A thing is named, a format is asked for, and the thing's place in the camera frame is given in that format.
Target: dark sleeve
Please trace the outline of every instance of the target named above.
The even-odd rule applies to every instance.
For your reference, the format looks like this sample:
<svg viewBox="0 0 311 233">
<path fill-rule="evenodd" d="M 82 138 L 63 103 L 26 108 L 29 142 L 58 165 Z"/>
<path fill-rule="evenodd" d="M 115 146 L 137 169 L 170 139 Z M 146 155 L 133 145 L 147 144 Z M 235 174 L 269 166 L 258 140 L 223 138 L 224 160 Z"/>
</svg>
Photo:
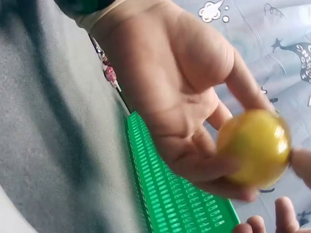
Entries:
<svg viewBox="0 0 311 233">
<path fill-rule="evenodd" d="M 68 16 L 87 15 L 99 11 L 114 0 L 55 0 L 56 4 Z"/>
</svg>

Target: yellow plastic ball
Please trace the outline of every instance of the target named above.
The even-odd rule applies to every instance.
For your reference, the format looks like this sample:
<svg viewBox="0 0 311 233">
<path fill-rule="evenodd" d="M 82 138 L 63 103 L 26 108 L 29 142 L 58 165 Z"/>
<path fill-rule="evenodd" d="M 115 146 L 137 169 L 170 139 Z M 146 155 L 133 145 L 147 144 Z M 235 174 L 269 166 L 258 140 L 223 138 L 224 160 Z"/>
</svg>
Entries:
<svg viewBox="0 0 311 233">
<path fill-rule="evenodd" d="M 227 178 L 241 185 L 267 188 L 289 164 L 291 137 L 285 122 L 265 110 L 251 110 L 227 121 L 219 130 L 220 156 L 234 156 L 241 168 Z"/>
</svg>

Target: sleeve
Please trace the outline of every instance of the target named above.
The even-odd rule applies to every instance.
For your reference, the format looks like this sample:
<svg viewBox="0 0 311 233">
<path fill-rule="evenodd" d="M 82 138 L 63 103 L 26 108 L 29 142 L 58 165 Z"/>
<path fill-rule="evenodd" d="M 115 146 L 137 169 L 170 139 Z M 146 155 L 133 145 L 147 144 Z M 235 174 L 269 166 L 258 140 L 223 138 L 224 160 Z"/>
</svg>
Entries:
<svg viewBox="0 0 311 233">
<path fill-rule="evenodd" d="M 114 0 L 55 0 L 68 16 L 88 15 L 111 5 Z"/>
<path fill-rule="evenodd" d="M 126 0 L 55 0 L 61 10 L 88 33 L 95 23 Z"/>
</svg>

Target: green plastic rack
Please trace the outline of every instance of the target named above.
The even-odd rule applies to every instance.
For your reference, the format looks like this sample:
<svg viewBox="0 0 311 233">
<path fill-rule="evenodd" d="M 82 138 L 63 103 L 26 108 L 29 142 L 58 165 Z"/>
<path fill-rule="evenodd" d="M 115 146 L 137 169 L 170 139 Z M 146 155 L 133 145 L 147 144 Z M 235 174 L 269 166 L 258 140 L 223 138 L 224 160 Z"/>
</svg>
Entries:
<svg viewBox="0 0 311 233">
<path fill-rule="evenodd" d="M 148 229 L 154 233 L 230 233 L 240 223 L 230 200 L 174 175 L 157 154 L 138 113 L 127 119 L 128 142 Z"/>
</svg>

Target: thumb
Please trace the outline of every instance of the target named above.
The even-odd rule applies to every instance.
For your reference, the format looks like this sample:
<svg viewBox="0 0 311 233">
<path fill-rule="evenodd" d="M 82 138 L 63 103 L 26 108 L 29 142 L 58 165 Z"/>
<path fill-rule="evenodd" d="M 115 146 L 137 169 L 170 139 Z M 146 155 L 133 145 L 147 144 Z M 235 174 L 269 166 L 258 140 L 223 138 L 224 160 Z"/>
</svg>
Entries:
<svg viewBox="0 0 311 233">
<path fill-rule="evenodd" d="M 305 149 L 292 150 L 290 163 L 296 175 L 311 188 L 311 151 Z"/>
</svg>

